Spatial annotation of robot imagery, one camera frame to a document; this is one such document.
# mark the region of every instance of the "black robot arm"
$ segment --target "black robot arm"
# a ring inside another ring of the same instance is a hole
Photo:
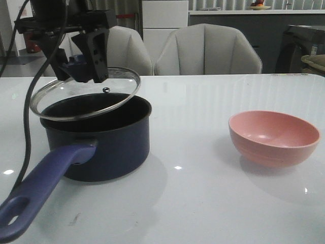
[[[69,77],[78,82],[103,82],[107,74],[107,41],[109,28],[116,25],[113,10],[88,10],[84,0],[70,0],[68,22],[65,33],[79,32],[72,41],[81,55],[67,58],[64,49],[59,48],[50,65],[59,80]],[[34,41],[48,58],[58,42],[60,25],[64,16],[62,0],[30,0],[33,17],[16,21],[19,33],[32,33]]]

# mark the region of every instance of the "chair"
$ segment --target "chair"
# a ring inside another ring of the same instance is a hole
[[[239,30],[212,24],[197,24],[173,31],[155,64],[156,75],[261,72],[261,59]]]
[[[80,53],[79,48],[71,40],[74,35],[75,33],[68,34],[71,55]],[[129,68],[139,75],[153,75],[151,58],[136,30],[121,26],[110,28],[107,45],[108,66]]]

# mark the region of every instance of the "scratch on table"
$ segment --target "scratch on table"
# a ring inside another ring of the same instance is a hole
[[[69,222],[68,226],[74,226],[74,225],[76,225],[77,220],[78,220],[80,214],[81,214],[80,212],[77,213],[77,215],[75,216],[75,218],[71,222]]]

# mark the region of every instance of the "glass lid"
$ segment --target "glass lid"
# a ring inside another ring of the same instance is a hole
[[[94,117],[116,109],[130,100],[140,87],[133,70],[108,67],[109,78],[102,83],[54,80],[31,98],[31,110],[41,118],[73,121]]]

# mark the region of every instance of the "dark cabinet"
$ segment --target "dark cabinet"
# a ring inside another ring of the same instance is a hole
[[[289,24],[325,25],[325,14],[190,15],[189,25],[209,23],[239,29],[263,62],[263,73],[275,73],[283,32]]]

